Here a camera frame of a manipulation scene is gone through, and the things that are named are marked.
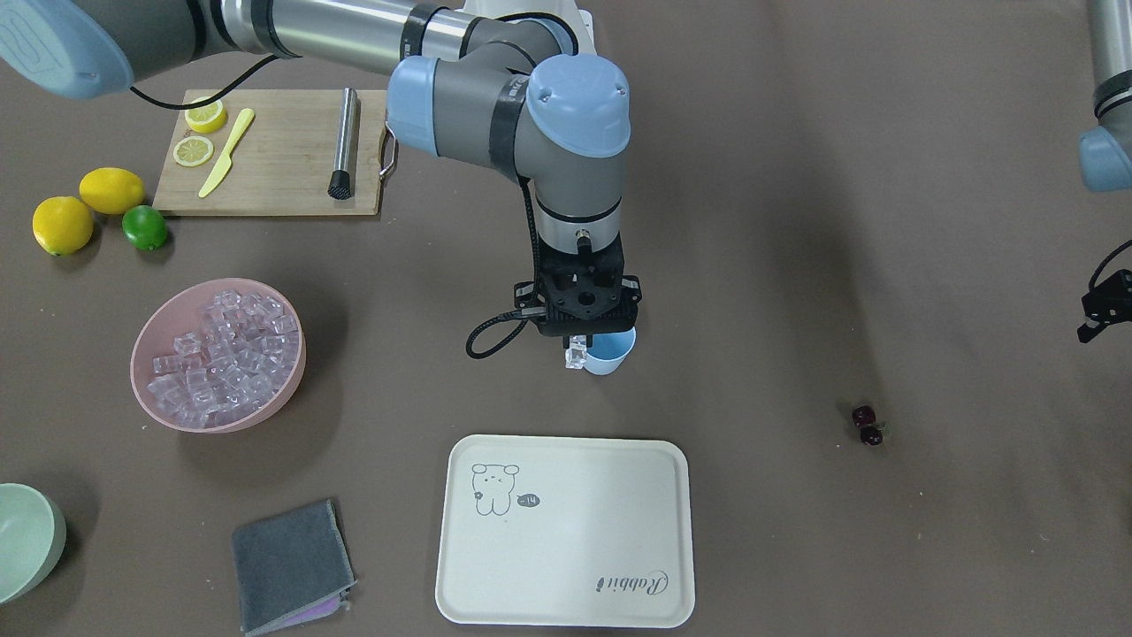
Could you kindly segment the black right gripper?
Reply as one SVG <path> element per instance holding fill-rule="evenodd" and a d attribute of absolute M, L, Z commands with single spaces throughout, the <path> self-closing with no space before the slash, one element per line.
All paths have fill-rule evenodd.
<path fill-rule="evenodd" d="M 571 289 L 594 285 L 612 289 L 623 277 L 625 257 L 621 239 L 590 253 L 566 253 L 541 242 L 541 285 L 543 289 Z"/>

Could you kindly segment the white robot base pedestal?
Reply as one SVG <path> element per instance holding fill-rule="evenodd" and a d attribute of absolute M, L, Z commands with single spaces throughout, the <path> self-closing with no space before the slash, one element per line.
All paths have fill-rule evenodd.
<path fill-rule="evenodd" d="M 592 15 L 578 8 L 577 1 L 464 1 L 457 11 L 497 19 L 518 12 L 549 12 L 565 20 L 575 33 L 581 31 L 586 33 L 590 40 L 593 38 Z"/>

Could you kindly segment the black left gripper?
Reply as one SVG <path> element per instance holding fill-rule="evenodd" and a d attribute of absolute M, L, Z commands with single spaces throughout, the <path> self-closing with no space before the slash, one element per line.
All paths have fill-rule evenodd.
<path fill-rule="evenodd" d="M 1078 327 L 1078 341 L 1083 344 L 1114 324 L 1131 321 L 1131 272 L 1117 270 L 1090 285 L 1081 305 L 1084 322 Z"/>

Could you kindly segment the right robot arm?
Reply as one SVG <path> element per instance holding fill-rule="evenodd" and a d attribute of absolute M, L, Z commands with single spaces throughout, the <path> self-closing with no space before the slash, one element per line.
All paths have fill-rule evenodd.
<path fill-rule="evenodd" d="M 631 86 L 554 15 L 424 1 L 5 1 L 3 60 L 55 96 L 94 98 L 243 51 L 389 78 L 401 143 L 492 167 L 534 193 L 535 282 L 550 305 L 633 287 L 620 205 Z"/>

